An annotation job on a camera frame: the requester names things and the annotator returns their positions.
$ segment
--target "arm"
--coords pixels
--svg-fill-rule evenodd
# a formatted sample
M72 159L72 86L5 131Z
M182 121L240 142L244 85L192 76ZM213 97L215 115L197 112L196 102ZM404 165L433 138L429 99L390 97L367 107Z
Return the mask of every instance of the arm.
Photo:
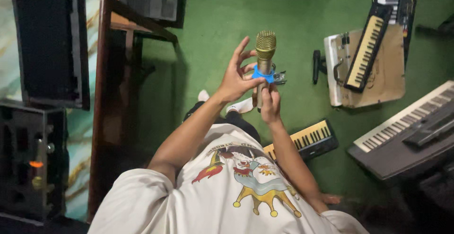
M256 55L255 51L243 52L248 42L249 38L246 37L235 49L223 81L213 97L167 137L148 165L148 169L167 176L174 186L175 173L195 155L197 148L203 142L205 135L224 106L228 102L237 100L258 84L265 82L264 78L252 79L250 75L244 75L253 70L257 63L240 67L243 60Z
M275 85L271 85L270 90L267 88L263 89L262 98L262 118L268 124L273 136L273 145L279 166L306 202L316 212L321 213L327 211L328 207L322 201L321 193L314 176L295 149L295 145L281 120L281 98Z

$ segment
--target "jester cartoon print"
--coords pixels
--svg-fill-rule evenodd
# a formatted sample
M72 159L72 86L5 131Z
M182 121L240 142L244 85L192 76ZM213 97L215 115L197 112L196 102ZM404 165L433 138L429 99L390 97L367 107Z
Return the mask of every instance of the jester cartoon print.
M231 160L235 163L233 167L234 178L243 186L239 191L238 198L233 203L234 207L241 207L241 200L250 198L253 200L254 214L259 215L258 206L265 202L270 208L270 215L276 217L278 213L273 202L277 198L281 203L291 208L295 216L301 217L301 213L284 192L287 190L295 199L299 200L296 190L285 179L276 175L279 170L261 150L248 144L230 143L211 149L207 156L212 156L210 164L199 172L192 184L200 182L205 177L209 179L220 173L223 170L223 165L225 165L221 159L225 162ZM258 177L265 179L266 182L259 182Z

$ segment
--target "orange light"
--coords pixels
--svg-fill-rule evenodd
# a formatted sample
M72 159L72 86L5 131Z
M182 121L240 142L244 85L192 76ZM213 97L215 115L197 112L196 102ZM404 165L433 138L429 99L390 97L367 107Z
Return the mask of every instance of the orange light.
M40 168L44 165L41 161L29 161L29 164L34 168Z

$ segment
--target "white sock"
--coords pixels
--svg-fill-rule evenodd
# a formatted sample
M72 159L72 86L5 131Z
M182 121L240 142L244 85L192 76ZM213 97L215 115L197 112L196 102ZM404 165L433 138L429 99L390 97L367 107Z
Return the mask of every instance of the white sock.
M197 97L197 100L200 102L200 101L203 101L203 102L206 102L208 99L210 98L210 95L208 95L208 92L206 90L202 90L200 93L199 93L199 96Z
M252 111L252 109L254 109L253 98L250 97L244 101L234 103L231 106L227 107L227 113L230 112L231 110L236 110L237 112L243 114Z

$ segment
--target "marble pattern surface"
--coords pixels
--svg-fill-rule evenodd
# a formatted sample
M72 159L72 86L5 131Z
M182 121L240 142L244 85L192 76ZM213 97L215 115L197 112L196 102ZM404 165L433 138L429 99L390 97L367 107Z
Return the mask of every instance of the marble pattern surface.
M67 109L70 155L66 216L86 220L88 180L93 133L93 103L99 25L99 0L86 0L90 111ZM0 98L22 100L19 54L11 0L0 0Z

